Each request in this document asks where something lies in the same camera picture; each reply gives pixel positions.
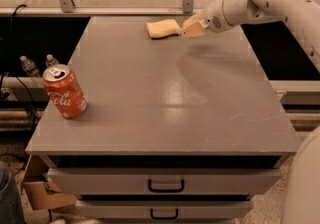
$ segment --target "plastic bottle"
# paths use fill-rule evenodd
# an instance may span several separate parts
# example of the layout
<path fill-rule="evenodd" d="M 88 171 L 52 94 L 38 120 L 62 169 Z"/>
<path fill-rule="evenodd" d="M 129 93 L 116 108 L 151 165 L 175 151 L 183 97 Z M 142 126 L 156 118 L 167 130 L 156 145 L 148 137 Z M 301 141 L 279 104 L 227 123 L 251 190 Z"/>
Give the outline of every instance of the plastic bottle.
<path fill-rule="evenodd" d="M 52 66 L 52 65 L 56 65 L 56 64 L 59 64 L 59 61 L 56 58 L 54 58 L 52 56 L 52 54 L 48 54 L 47 58 L 46 58 L 46 66 L 47 66 L 47 68 Z"/>
<path fill-rule="evenodd" d="M 22 69 L 32 79 L 36 87 L 39 87 L 39 88 L 43 87 L 42 75 L 36 63 L 34 63 L 33 60 L 28 59 L 26 56 L 21 56 L 20 60 L 21 60 Z"/>
<path fill-rule="evenodd" d="M 67 222 L 65 219 L 58 219 L 53 222 L 50 222 L 50 224 L 67 224 Z"/>

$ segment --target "coca-cola can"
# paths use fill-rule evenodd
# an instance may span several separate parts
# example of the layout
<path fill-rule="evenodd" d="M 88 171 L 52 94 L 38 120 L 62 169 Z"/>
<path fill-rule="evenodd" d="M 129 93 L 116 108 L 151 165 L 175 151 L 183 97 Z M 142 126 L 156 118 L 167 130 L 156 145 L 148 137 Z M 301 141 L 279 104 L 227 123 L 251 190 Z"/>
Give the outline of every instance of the coca-cola can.
<path fill-rule="evenodd" d="M 57 64 L 43 73 L 47 94 L 65 118 L 80 115 L 87 107 L 82 89 L 70 67 Z"/>

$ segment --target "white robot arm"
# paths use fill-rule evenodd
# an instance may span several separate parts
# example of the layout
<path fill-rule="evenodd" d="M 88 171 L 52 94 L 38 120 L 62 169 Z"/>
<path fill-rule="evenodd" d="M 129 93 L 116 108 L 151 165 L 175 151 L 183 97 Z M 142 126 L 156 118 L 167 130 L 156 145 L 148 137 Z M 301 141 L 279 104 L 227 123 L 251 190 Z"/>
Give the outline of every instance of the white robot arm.
<path fill-rule="evenodd" d="M 312 0 L 214 0 L 184 23 L 182 35 L 192 37 L 189 26 L 199 21 L 216 33 L 241 24 L 282 21 L 320 72 L 320 6 Z"/>
<path fill-rule="evenodd" d="M 215 0 L 185 21 L 181 34 L 223 32 L 240 24 L 282 21 L 320 72 L 320 6 L 312 0 Z M 291 167 L 282 224 L 319 223 L 320 127 L 300 146 Z"/>

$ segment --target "drawer handle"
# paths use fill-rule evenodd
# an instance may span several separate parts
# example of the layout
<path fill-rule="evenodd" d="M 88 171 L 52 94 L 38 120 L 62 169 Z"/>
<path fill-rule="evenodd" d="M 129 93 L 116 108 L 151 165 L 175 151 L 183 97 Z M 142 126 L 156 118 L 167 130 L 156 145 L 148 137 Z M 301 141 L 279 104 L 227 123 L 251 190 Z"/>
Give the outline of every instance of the drawer handle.
<path fill-rule="evenodd" d="M 150 210 L 150 216 L 153 220 L 175 220 L 178 218 L 178 215 L 179 215 L 178 209 L 175 210 L 175 216 L 172 216 L 172 217 L 156 217 L 153 214 L 153 209 Z"/>
<path fill-rule="evenodd" d="M 181 180 L 181 186 L 177 189 L 155 189 L 152 187 L 152 180 L 148 180 L 148 189 L 153 193 L 179 193 L 184 190 L 184 180 Z"/>

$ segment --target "drawer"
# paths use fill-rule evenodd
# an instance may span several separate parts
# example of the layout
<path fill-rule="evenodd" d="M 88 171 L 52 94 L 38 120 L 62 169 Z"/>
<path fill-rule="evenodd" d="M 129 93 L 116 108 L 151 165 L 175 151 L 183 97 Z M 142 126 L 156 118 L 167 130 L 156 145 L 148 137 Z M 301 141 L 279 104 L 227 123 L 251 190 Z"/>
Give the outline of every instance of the drawer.
<path fill-rule="evenodd" d="M 123 222 L 195 222 L 208 223 L 242 218 L 251 209 L 250 201 L 87 201 L 78 200 L 84 216 Z"/>
<path fill-rule="evenodd" d="M 121 220 L 104 220 L 104 219 L 95 219 L 93 224 L 123 224 Z M 183 220 L 181 221 L 148 221 L 148 220 L 130 220 L 126 222 L 130 224 L 143 224 L 143 223 L 165 223 L 165 224 L 174 224 L 174 223 L 183 223 L 183 224 L 235 224 L 234 219 L 210 219 L 207 221 L 194 221 L 194 220 Z"/>
<path fill-rule="evenodd" d="M 278 169 L 50 169 L 65 193 L 75 195 L 265 193 L 281 177 Z"/>

